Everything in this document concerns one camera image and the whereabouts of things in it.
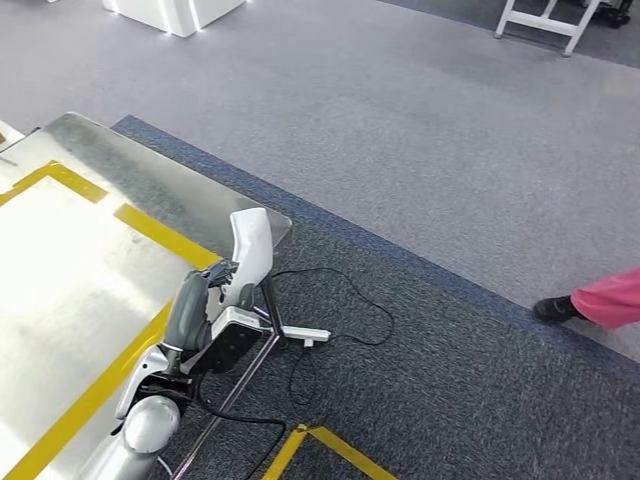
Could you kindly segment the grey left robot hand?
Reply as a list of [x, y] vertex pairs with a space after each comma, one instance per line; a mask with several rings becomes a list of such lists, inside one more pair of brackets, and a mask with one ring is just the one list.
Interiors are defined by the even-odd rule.
[[201, 362], [223, 371], [251, 350], [263, 336], [258, 320], [242, 319], [243, 310], [235, 306], [223, 307], [213, 320], [207, 313], [210, 292], [224, 295], [238, 268], [237, 262], [223, 259], [188, 272], [172, 302], [160, 350], [177, 368]]

